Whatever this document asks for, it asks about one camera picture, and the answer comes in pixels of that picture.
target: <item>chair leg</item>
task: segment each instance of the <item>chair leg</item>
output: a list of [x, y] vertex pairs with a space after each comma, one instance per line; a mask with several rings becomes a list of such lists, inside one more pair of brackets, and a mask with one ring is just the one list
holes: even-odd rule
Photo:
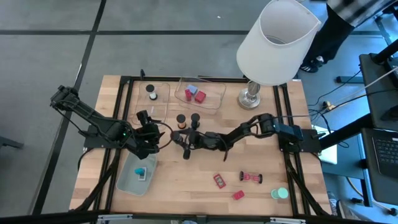
[[17, 149], [20, 149], [24, 146], [23, 143], [19, 143], [4, 137], [0, 137], [0, 144], [1, 146], [11, 146]]

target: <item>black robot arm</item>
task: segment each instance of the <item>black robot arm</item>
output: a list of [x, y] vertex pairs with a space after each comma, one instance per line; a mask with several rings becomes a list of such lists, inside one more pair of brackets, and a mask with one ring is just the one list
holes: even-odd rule
[[289, 144], [297, 144], [303, 141], [303, 133], [299, 126], [288, 126], [278, 122], [277, 118], [269, 113], [252, 117], [248, 122], [241, 123], [239, 127], [228, 134], [206, 132], [201, 133], [192, 128], [173, 131], [171, 138], [183, 147], [183, 158], [190, 158], [190, 151], [195, 149], [220, 150], [227, 152], [234, 143], [246, 136], [267, 138], [278, 134]]
[[82, 102], [75, 89], [64, 86], [59, 86], [58, 92], [51, 97], [50, 105], [57, 111], [72, 111], [94, 126], [94, 133], [79, 131], [86, 138], [100, 137], [111, 148], [126, 148], [140, 159], [159, 151], [157, 145], [163, 133], [159, 133], [156, 121], [148, 116], [147, 111], [137, 113], [142, 127], [134, 129], [127, 121], [104, 117]]

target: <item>black pants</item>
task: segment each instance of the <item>black pants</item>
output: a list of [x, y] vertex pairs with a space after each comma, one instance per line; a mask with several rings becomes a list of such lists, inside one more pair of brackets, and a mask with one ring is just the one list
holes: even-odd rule
[[304, 58], [304, 63], [308, 63], [317, 56], [322, 56], [325, 63], [334, 59], [344, 40], [355, 28], [344, 21], [328, 5], [326, 5], [326, 9], [328, 11], [328, 19], [316, 34], [310, 50], [308, 50]]

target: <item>lamp base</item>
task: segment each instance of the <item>lamp base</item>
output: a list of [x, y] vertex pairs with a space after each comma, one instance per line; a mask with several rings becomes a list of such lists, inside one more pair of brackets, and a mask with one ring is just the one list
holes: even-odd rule
[[253, 110], [260, 104], [260, 93], [250, 95], [248, 88], [244, 88], [239, 92], [238, 105], [245, 110]]

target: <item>floor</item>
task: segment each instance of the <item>floor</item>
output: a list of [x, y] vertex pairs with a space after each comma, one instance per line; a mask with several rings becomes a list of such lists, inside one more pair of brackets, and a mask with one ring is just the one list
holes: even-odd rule
[[[100, 0], [0, 1], [0, 136], [23, 142], [23, 150], [0, 150], [0, 217], [29, 213], [61, 117], [49, 107], [59, 85], [81, 79], [80, 97], [95, 105], [103, 75], [241, 77], [236, 50], [269, 2], [263, 0]], [[325, 5], [304, 1], [322, 22]], [[398, 38], [394, 16], [381, 21], [391, 40]], [[90, 30], [236, 30], [230, 35], [89, 35]], [[86, 30], [84, 34], [75, 31]], [[358, 55], [379, 52], [386, 40], [374, 19], [355, 30], [337, 57], [316, 74], [299, 72], [308, 103], [338, 86], [338, 75], [358, 70]], [[346, 85], [325, 99], [338, 100], [363, 87]], [[338, 129], [369, 111], [366, 99], [327, 114]], [[72, 116], [79, 126], [86, 126]], [[319, 120], [318, 125], [325, 126]], [[44, 213], [68, 209], [83, 138], [69, 127], [43, 207]], [[343, 200], [358, 197], [345, 178], [325, 174], [328, 190]], [[374, 221], [394, 223], [379, 207], [352, 207]]]

